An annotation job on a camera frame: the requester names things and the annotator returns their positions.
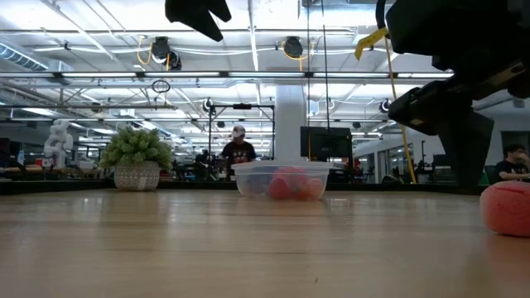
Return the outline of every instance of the black t-shirt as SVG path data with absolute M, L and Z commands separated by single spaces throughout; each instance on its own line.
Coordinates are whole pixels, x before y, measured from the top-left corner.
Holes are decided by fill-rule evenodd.
M 238 145 L 235 142 L 226 144 L 221 152 L 221 156 L 228 160 L 228 166 L 230 165 L 249 162 L 256 159 L 256 152 L 254 146 L 248 142 Z
M 501 161 L 495 167 L 495 174 L 499 181 L 503 181 L 503 178 L 499 176 L 501 172 L 507 172 L 509 174 L 527 174 L 528 168 L 525 165 L 513 164 L 509 161 Z

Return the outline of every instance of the cap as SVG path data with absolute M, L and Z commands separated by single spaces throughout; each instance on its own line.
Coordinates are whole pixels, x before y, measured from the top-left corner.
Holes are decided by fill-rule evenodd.
M 241 137 L 245 135 L 245 127 L 242 127 L 240 125 L 234 126 L 234 129 L 232 130 L 232 137 Z

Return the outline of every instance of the white robot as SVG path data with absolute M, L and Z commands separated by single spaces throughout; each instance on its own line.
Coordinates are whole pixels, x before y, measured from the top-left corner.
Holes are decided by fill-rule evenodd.
M 50 137 L 44 144 L 44 156 L 46 158 L 55 156 L 57 158 L 55 168 L 62 169 L 65 167 L 66 150 L 72 150 L 74 139 L 70 134 L 66 133 L 70 125 L 68 121 L 55 120 L 53 124 L 50 127 Z

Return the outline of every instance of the white planter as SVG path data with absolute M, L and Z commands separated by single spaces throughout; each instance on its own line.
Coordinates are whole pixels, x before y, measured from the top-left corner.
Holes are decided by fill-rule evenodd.
M 120 190 L 154 190 L 160 180 L 160 167 L 155 161 L 144 161 L 134 166 L 116 166 L 114 184 Z

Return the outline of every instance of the pink sponge ball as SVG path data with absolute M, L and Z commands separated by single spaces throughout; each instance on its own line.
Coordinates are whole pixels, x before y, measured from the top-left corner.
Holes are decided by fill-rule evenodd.
M 530 183 L 505 181 L 480 196 L 482 218 L 497 233 L 530 237 Z

